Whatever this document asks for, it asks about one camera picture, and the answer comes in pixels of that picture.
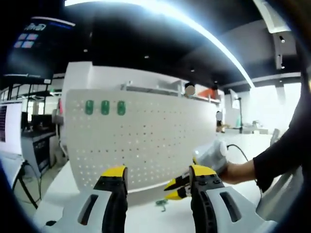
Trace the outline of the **person's right hand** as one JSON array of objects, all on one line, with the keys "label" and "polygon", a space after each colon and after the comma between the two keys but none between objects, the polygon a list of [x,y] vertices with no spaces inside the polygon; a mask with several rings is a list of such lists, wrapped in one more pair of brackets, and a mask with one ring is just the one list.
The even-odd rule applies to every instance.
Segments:
[{"label": "person's right hand", "polygon": [[228,184],[239,184],[245,182],[247,181],[246,163],[235,164],[227,162],[226,167],[219,176],[223,182]]}]

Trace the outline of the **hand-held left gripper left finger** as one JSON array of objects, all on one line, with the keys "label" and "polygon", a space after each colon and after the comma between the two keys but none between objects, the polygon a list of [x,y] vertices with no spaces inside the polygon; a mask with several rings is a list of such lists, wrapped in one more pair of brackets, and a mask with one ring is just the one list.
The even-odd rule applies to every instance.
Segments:
[{"label": "hand-held left gripper left finger", "polygon": [[92,189],[65,204],[62,217],[49,221],[43,233],[123,233],[127,203],[127,167],[103,172]]}]

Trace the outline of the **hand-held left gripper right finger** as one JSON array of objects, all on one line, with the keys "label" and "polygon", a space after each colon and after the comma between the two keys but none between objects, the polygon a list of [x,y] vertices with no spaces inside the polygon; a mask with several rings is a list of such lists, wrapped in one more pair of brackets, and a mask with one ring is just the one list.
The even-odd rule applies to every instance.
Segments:
[{"label": "hand-held left gripper right finger", "polygon": [[191,165],[191,210],[197,233],[257,233],[266,221],[252,202],[231,186],[224,186],[209,167]]}]

